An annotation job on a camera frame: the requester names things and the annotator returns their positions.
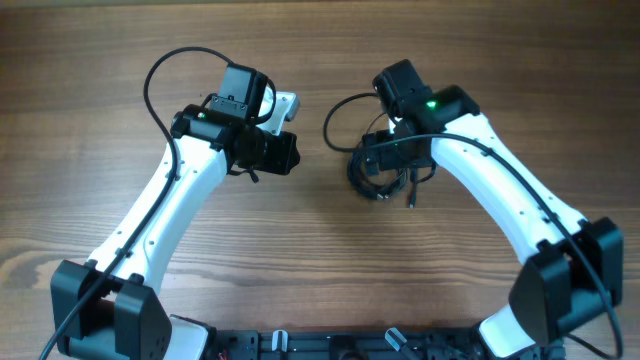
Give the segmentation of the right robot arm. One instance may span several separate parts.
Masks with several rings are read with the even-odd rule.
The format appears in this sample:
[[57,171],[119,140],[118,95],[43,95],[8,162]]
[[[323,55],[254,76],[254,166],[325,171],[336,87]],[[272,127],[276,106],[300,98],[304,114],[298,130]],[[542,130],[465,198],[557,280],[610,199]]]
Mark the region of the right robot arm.
[[608,218],[587,220],[546,188],[462,88],[432,91],[407,59],[384,68],[372,86],[390,129],[365,147],[392,154],[396,167],[428,161],[451,173],[504,232],[522,265],[507,304],[478,326],[490,355],[506,359],[569,338],[605,314],[620,357],[619,228]]

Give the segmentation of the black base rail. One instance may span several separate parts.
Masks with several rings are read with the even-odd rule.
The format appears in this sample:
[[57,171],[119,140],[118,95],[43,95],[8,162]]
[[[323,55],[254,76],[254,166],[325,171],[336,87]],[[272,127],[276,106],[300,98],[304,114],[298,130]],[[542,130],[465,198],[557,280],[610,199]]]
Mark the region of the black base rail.
[[219,330],[213,360],[490,360],[476,328],[401,332],[273,332]]

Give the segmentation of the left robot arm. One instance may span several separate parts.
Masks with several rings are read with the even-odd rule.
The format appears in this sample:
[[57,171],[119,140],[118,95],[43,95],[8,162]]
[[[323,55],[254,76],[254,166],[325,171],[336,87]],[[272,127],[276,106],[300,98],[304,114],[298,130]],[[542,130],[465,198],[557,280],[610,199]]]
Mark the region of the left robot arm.
[[169,262],[206,198],[228,176],[287,175],[299,164],[283,129],[299,99],[263,73],[228,64],[221,88],[179,111],[149,183],[116,230],[78,264],[63,261],[50,289],[55,334],[43,353],[76,359],[205,359],[213,327],[166,312]]

